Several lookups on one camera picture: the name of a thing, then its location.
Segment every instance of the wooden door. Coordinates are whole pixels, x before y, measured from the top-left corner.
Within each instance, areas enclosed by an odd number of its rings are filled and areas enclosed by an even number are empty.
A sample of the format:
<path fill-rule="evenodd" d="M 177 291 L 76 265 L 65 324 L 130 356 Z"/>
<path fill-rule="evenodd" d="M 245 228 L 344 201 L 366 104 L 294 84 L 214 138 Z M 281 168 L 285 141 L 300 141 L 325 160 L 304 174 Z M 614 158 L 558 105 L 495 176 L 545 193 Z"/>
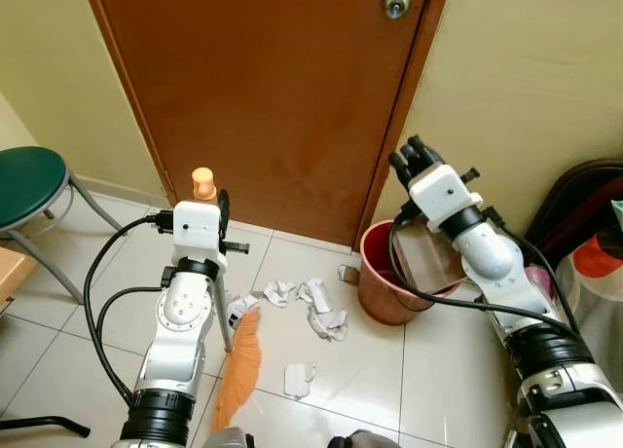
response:
<path fill-rule="evenodd" d="M 96 0 L 173 201 L 352 244 L 423 0 Z"/>

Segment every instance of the orange broom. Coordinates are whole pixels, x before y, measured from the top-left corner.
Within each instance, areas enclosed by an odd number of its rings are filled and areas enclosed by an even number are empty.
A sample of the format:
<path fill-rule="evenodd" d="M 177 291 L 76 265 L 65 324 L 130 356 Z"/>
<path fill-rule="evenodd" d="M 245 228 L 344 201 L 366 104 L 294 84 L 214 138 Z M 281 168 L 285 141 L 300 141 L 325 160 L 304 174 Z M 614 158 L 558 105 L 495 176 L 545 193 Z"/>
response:
<path fill-rule="evenodd" d="M 232 343 L 234 349 L 226 357 L 225 375 L 216 400 L 212 431 L 228 427 L 236 411 L 255 388 L 262 363 L 262 352 L 256 336 L 259 322 L 260 309 L 251 310 L 240 320 Z"/>

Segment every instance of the trash can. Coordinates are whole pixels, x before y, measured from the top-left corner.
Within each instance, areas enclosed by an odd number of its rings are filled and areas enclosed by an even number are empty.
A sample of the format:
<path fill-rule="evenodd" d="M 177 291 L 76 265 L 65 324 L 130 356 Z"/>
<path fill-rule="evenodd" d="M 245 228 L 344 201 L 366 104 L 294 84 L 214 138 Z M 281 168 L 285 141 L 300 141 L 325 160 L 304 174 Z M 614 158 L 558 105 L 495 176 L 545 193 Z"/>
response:
<path fill-rule="evenodd" d="M 430 302 L 403 289 L 391 270 L 387 242 L 392 224 L 393 221 L 375 224 L 361 238 L 358 296 L 370 317 L 383 324 L 398 325 L 412 320 Z"/>

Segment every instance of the green stool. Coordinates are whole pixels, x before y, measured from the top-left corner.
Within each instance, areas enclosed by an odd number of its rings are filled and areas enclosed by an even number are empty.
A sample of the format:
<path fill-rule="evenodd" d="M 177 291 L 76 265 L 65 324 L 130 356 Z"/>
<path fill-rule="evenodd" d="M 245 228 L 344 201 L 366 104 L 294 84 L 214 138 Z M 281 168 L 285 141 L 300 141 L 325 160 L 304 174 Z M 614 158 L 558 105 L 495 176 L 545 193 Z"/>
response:
<path fill-rule="evenodd" d="M 92 198 L 71 169 L 54 151 L 38 146 L 0 151 L 0 233 L 6 232 L 45 266 L 79 304 L 83 295 L 71 280 L 18 229 L 32 218 L 54 215 L 48 207 L 67 185 L 74 187 L 93 210 L 116 230 L 121 226 Z"/>

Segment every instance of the tiled floor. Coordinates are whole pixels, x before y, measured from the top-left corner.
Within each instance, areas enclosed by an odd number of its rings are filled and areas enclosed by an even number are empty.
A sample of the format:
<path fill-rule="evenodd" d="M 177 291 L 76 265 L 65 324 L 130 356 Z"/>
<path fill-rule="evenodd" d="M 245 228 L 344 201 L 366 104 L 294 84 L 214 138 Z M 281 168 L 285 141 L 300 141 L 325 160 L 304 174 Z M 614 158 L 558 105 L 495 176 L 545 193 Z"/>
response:
<path fill-rule="evenodd" d="M 122 224 L 151 209 L 96 199 Z M 64 194 L 55 211 L 67 200 Z M 82 285 L 111 234 L 76 197 L 61 225 L 35 242 Z M 332 436 L 356 429 L 383 434 L 403 448 L 500 445 L 516 382 L 484 316 L 436 306 L 407 326 L 384 326 L 362 311 L 356 287 L 337 279 L 339 265 L 360 262 L 346 247 L 237 222 L 230 224 L 228 238 L 251 243 L 249 255 L 228 255 L 225 284 L 231 292 L 259 290 L 269 280 L 319 277 L 334 304 L 348 311 L 347 339 L 329 343 L 311 330 L 306 306 L 294 294 L 286 309 L 261 304 L 260 378 L 233 420 L 254 434 L 259 448 L 321 448 Z M 158 285 L 170 253 L 171 237 L 146 226 L 123 238 L 94 282 L 94 311 L 124 287 Z M 474 291 L 464 286 L 458 294 Z M 91 427 L 92 434 L 82 439 L 56 428 L 0 431 L 0 445 L 109 446 L 119 436 L 126 408 L 99 366 L 83 309 L 40 266 L 15 297 L 9 314 L 0 318 L 2 419 L 62 415 Z M 130 387 L 153 337 L 156 298 L 132 294 L 106 318 L 106 351 Z M 209 435 L 220 385 L 225 356 L 216 324 L 205 344 L 207 364 L 188 443 L 193 448 L 201 448 Z M 314 363 L 317 373 L 311 394 L 296 401 L 283 394 L 283 371 L 287 363 L 302 361 Z"/>

